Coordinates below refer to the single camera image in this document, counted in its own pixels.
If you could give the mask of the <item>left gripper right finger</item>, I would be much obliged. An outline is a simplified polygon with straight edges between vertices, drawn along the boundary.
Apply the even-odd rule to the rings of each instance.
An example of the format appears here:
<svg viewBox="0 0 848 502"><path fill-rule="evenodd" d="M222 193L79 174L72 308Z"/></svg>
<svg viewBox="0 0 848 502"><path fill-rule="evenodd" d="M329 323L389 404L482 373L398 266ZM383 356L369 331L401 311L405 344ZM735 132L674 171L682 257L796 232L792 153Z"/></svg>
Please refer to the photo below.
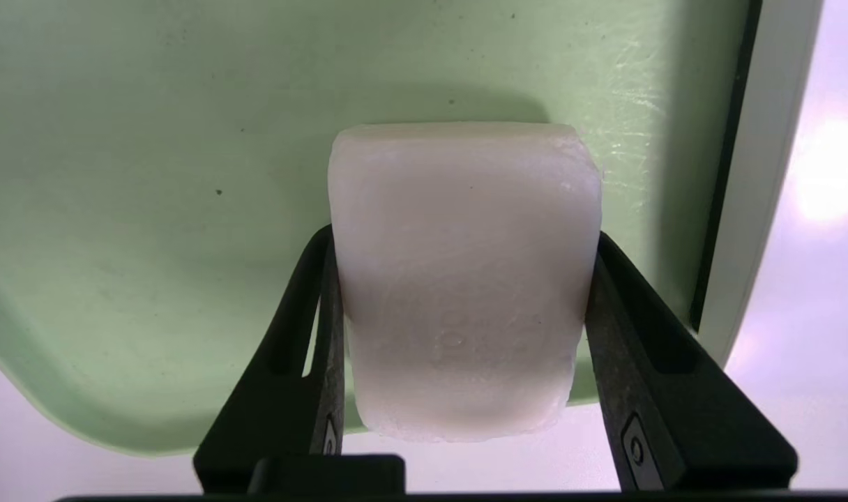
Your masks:
<svg viewBox="0 0 848 502"><path fill-rule="evenodd" d="M586 336L623 492L789 488L799 462L794 447L606 233Z"/></svg>

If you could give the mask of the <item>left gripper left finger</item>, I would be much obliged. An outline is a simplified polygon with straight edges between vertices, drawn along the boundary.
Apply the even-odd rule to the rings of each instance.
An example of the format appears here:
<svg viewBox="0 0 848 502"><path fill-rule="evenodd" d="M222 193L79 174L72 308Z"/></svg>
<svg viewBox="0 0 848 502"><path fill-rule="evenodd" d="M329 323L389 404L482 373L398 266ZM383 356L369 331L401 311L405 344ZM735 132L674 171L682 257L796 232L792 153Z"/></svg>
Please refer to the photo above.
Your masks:
<svg viewBox="0 0 848 502"><path fill-rule="evenodd" d="M195 451L205 494L403 494L398 455L343 455L345 323L331 226L312 236Z"/></svg>

